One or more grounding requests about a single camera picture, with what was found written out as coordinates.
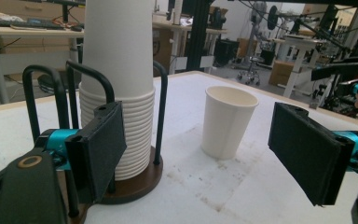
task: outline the wooden base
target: wooden base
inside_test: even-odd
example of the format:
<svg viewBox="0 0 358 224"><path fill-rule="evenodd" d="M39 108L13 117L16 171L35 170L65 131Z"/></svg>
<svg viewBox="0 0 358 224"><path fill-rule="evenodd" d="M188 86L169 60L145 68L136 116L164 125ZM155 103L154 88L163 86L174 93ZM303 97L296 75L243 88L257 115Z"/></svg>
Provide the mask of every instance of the wooden base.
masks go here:
<svg viewBox="0 0 358 224"><path fill-rule="evenodd" d="M113 194L106 193L101 203L129 203L152 191L161 179L163 168L161 157L159 157L159 165L153 163L155 153L156 149L151 147L150 162L146 169L133 178L116 181L116 192Z"/></svg>
<svg viewBox="0 0 358 224"><path fill-rule="evenodd" d="M152 191L162 176L163 161L161 156L159 157L159 165L153 163L156 149L151 147L150 151L150 162L146 169L144 169L137 176L127 179L116 181L116 192L113 194L106 193L101 201L101 204L120 204L120 203L129 203L135 201L139 198L144 197L147 193ZM62 190L62 197L64 199L65 205L67 206L67 195L66 195L66 186L65 186L65 174L64 172L57 172L60 187ZM68 217L68 223L79 224L84 223L86 220L87 210L92 206L92 204L80 204L78 206L79 215L77 217Z"/></svg>

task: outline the cardboard box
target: cardboard box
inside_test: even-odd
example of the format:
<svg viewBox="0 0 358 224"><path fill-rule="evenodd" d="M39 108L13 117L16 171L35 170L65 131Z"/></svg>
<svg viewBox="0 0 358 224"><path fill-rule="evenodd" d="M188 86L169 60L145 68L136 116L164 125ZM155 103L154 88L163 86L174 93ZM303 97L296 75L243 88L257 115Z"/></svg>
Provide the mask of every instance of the cardboard box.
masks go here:
<svg viewBox="0 0 358 224"><path fill-rule="evenodd" d="M274 86L286 85L294 66L294 63L275 61L268 83Z"/></svg>
<svg viewBox="0 0 358 224"><path fill-rule="evenodd" d="M170 70L172 31L169 29L153 28L153 60L161 63L167 72Z"/></svg>
<svg viewBox="0 0 358 224"><path fill-rule="evenodd" d="M248 50L248 43L249 39L247 38L238 38L238 42L240 42L240 47L238 49L238 57L243 58L246 56L246 51ZM252 52L255 52L255 49L257 48L257 40L254 40L253 42L253 49Z"/></svg>

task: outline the black cable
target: black cable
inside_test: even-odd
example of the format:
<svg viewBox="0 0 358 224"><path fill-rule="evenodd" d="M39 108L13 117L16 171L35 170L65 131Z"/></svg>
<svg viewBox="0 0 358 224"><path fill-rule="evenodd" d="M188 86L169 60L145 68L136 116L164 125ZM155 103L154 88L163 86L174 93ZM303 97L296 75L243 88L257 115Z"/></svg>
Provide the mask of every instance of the black cable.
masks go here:
<svg viewBox="0 0 358 224"><path fill-rule="evenodd" d="M171 63L173 63L173 61L175 61L175 59L177 59L177 57L179 57L179 56L177 56L177 55L171 55L171 56L173 56L173 59L172 59L171 62L170 62L170 66L171 66Z"/></svg>
<svg viewBox="0 0 358 224"><path fill-rule="evenodd" d="M15 39L14 41L12 41L12 42L10 42L10 43L4 45L3 47L0 48L0 50L1 50L1 49L4 49L4 48L6 48L6 47L8 47L8 46L10 46L10 45L12 45L12 44L14 44L14 43L16 43L16 42L19 41L20 39L21 39L21 38L17 38L17 39Z"/></svg>
<svg viewBox="0 0 358 224"><path fill-rule="evenodd" d="M68 9L68 16L72 17L72 19L74 19L77 23L80 23L80 21L71 14L71 9L72 8L74 8L74 7L70 7Z"/></svg>
<svg viewBox="0 0 358 224"><path fill-rule="evenodd" d="M53 18L53 19L51 19L51 20L52 20L52 21L55 21L55 20L57 20L58 18L61 18L61 17L63 17L63 15L58 16L58 17L55 17L55 18Z"/></svg>

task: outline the black metal rod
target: black metal rod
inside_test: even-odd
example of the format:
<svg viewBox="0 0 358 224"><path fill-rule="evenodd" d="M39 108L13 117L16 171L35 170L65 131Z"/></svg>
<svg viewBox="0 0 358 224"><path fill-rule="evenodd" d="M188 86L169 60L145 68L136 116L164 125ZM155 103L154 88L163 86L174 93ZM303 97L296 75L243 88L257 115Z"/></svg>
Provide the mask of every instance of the black metal rod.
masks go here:
<svg viewBox="0 0 358 224"><path fill-rule="evenodd" d="M77 217L79 215L78 209L78 198L77 198L77 191L75 185L74 175L72 170L65 171L65 183L66 183L66 191L68 196L68 216L69 217Z"/></svg>
<svg viewBox="0 0 358 224"><path fill-rule="evenodd" d="M68 6L66 4L62 5L62 21L67 23L69 21L68 18Z"/></svg>
<svg viewBox="0 0 358 224"><path fill-rule="evenodd" d="M79 128L79 120L77 116L77 103L76 103L76 87L75 87L75 71L72 67L66 67L66 77L68 85L69 106L71 108L72 127Z"/></svg>
<svg viewBox="0 0 358 224"><path fill-rule="evenodd" d="M213 2L213 0L194 1L197 1L197 3L194 9L195 13L188 46L186 71L200 70L202 51L205 45L206 28L208 26L209 8Z"/></svg>
<svg viewBox="0 0 358 224"><path fill-rule="evenodd" d="M153 163L159 165L159 156L161 154L161 140L162 131L164 128L164 116L165 116L165 103L167 100L167 87L168 87L168 73L167 70L158 62L153 61L153 67L157 68L161 75L161 91L159 94L159 109L158 109L158 127L157 127L157 139L156 139L156 153Z"/></svg>
<svg viewBox="0 0 358 224"><path fill-rule="evenodd" d="M31 123L31 131L33 133L34 142L40 135L36 104L34 102L34 89L32 85L32 74L36 71L46 73L53 79L54 95L56 100L60 128L69 128L68 104L66 101L65 88L63 86L60 74L55 69L50 67L41 65L30 65L26 67L24 72L22 73L22 83L24 87L25 101L27 104L28 116Z"/></svg>
<svg viewBox="0 0 358 224"><path fill-rule="evenodd" d="M49 75L53 80L54 95L57 106L57 114L60 129L69 129L69 116L68 116L68 103L66 100L66 91L63 86L62 78L60 74L53 68L42 66L42 65L30 65L25 68L22 73L22 83L24 86L25 100L28 109L28 116L30 118L31 130L33 133L34 142L40 135L39 122L37 118L36 105L34 102L34 90L32 85L32 74L33 72L43 72ZM66 189L68 195L69 204L69 216L75 217L78 215L78 199L75 181L73 178L72 171L65 171Z"/></svg>
<svg viewBox="0 0 358 224"><path fill-rule="evenodd" d="M68 75L68 91L69 91L69 101L71 106L72 123L78 126L75 82L74 82L75 71L81 73L82 75L93 77L97 79L98 82L101 83L101 85L103 86L103 90L105 92L105 99L107 104L113 103L115 101L115 92L113 91L113 87L109 79L107 79L106 76L104 76L102 73L90 67L87 67L86 65L83 65L81 63L67 61L66 73ZM109 182L108 192L112 193L115 190L116 190L115 175L113 175L112 180Z"/></svg>
<svg viewBox="0 0 358 224"><path fill-rule="evenodd" d="M77 72L82 73L83 75L87 75L89 77L93 77L97 79L103 86L103 90L105 91L106 103L112 103L115 101L115 92L113 91L113 87L109 81L102 73L94 70L86 65L81 63L74 63L72 61L66 62L67 67L71 67L72 69L76 70Z"/></svg>

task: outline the floor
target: floor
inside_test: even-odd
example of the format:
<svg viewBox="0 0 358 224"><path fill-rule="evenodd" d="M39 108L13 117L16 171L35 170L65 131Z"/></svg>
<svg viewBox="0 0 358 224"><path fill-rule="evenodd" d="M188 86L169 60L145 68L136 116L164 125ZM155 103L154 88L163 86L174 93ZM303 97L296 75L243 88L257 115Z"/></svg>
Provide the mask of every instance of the floor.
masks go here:
<svg viewBox="0 0 358 224"><path fill-rule="evenodd" d="M238 80L237 76L243 70L232 69L233 66L234 66L233 64L227 64L223 67L217 67L217 68L213 69L212 74L215 76L218 76L218 77L235 80L237 82L240 82L240 83L246 85L245 82L249 78L245 75L245 76L242 76L242 80ZM283 92L284 92L283 87L278 87L278 86L269 84L269 76L271 75L270 67L256 66L255 71L257 72L257 74L260 78L260 81L259 81L260 83L259 83L259 85L256 85L256 80L255 80L254 82L249 83L250 86L258 88L263 91L268 91L268 92L275 93L278 95L283 95ZM304 95L304 94L302 94L300 92L296 92L296 91L293 91L291 98L294 100L306 103L306 104L310 104L310 103L314 102L314 100L312 100L312 98L310 96Z"/></svg>
<svg viewBox="0 0 358 224"><path fill-rule="evenodd" d="M284 88L269 85L269 76L271 73L270 68L267 68L264 66L263 67L256 66L255 70L257 71L257 74L259 75L259 78L260 78L259 83L260 84L255 85L255 83L256 83L256 80L255 80L255 82L251 82L249 84L250 86L253 86L253 87L258 88L263 91L268 91L268 92L272 92L275 94L283 95ZM234 81L238 81L238 82L242 83L243 85L245 85L245 80L247 79L247 76L242 76L241 81L239 81L237 79L237 76L241 71L242 70L239 70L239 69L233 69L232 64L227 64L223 67L214 67L212 70L212 75L215 75L218 77L223 77L223 78L228 78L228 79L231 79ZM13 103L13 102L18 102L18 101L23 101L25 99L25 95L24 95L24 91L23 91L23 87L22 87L21 76L6 76L5 81L7 84L7 91L8 91L10 102ZM39 98L39 97L50 96L51 93L46 93L46 92L41 91L39 88L39 85L37 83L37 80L35 80L34 81L34 95L36 98ZM306 95L303 95L298 92L293 92L291 97L292 97L292 99L298 100L300 102L304 102L306 104L309 104L312 102L312 99L310 96L306 96Z"/></svg>

